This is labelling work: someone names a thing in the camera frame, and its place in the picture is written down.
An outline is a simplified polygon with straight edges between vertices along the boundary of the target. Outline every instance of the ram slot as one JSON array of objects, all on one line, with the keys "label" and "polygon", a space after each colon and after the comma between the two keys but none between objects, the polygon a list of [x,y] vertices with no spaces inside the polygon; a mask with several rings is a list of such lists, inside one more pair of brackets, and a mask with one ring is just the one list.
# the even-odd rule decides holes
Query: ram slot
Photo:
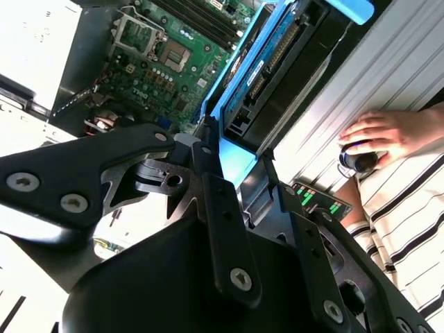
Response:
[{"label": "ram slot", "polygon": [[151,0],[151,2],[223,49],[231,49],[238,38],[235,26],[213,14],[200,3],[192,0]]}]

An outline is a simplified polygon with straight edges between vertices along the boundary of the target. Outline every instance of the green circuit board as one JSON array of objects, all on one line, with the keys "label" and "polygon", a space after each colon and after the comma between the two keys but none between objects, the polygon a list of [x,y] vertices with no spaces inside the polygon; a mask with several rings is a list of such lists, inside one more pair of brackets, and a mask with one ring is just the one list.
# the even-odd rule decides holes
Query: green circuit board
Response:
[{"label": "green circuit board", "polygon": [[239,0],[201,0],[205,6],[227,17],[240,31],[245,31],[255,16],[255,11],[245,6]]},{"label": "green circuit board", "polygon": [[[239,7],[236,15],[253,17],[252,10],[248,12],[240,4]],[[135,103],[143,110],[144,120],[160,123],[161,119],[170,132],[192,133],[195,125],[190,121],[226,66],[231,51],[222,49],[149,1],[142,1],[137,11],[145,12],[147,19],[162,27],[167,38],[156,44],[150,59],[143,52],[156,31],[128,20],[119,42],[132,49],[114,48],[106,68],[111,74],[98,92]],[[242,22],[242,28],[249,23],[244,19]]]}]

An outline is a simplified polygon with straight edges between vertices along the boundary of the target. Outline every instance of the black metal arm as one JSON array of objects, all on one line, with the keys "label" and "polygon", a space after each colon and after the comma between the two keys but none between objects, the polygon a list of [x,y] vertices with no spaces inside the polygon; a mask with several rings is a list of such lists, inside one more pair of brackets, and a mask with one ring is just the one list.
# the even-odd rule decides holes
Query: black metal arm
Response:
[{"label": "black metal arm", "polygon": [[305,217],[266,155],[241,187],[246,228],[217,122],[196,135],[188,146],[146,124],[0,158],[0,230],[53,247],[86,244],[104,214],[149,192],[168,196],[169,226],[85,274],[63,332],[365,332],[359,305],[367,332],[432,332],[337,221]]}]

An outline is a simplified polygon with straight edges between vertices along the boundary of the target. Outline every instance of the finger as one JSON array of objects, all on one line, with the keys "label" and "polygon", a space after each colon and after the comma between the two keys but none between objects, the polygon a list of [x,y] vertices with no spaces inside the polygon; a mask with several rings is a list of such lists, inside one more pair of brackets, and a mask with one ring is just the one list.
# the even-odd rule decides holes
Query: finger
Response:
[{"label": "finger", "polygon": [[384,139],[388,133],[384,127],[364,128],[339,138],[340,144],[351,144],[362,140]]},{"label": "finger", "polygon": [[363,130],[365,128],[375,128],[375,127],[384,127],[386,125],[386,122],[384,118],[367,118],[358,121],[356,124],[351,125],[349,128],[344,130],[339,137],[345,137],[347,135],[350,135],[354,132],[357,132],[358,130]]},{"label": "finger", "polygon": [[363,144],[358,144],[356,146],[351,146],[349,149],[347,149],[346,153],[348,155],[365,154],[378,151],[387,151],[392,147],[392,141],[388,139],[376,139]]},{"label": "finger", "polygon": [[368,111],[368,112],[364,113],[363,115],[361,115],[358,118],[358,121],[364,120],[364,119],[369,119],[369,118],[385,118],[385,116],[386,116],[386,112],[371,110],[371,111]]},{"label": "finger", "polygon": [[377,161],[375,169],[385,168],[389,164],[392,164],[394,161],[396,161],[396,157],[387,153],[384,156],[381,156],[381,158]]}]

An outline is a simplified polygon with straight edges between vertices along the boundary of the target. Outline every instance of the blue plastic latch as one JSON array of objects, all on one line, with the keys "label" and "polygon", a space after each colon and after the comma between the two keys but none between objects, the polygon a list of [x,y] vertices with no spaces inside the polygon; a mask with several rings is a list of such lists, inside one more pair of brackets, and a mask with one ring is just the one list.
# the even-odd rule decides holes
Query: blue plastic latch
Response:
[{"label": "blue plastic latch", "polygon": [[326,2],[360,26],[375,12],[375,7],[367,0],[326,0]]}]

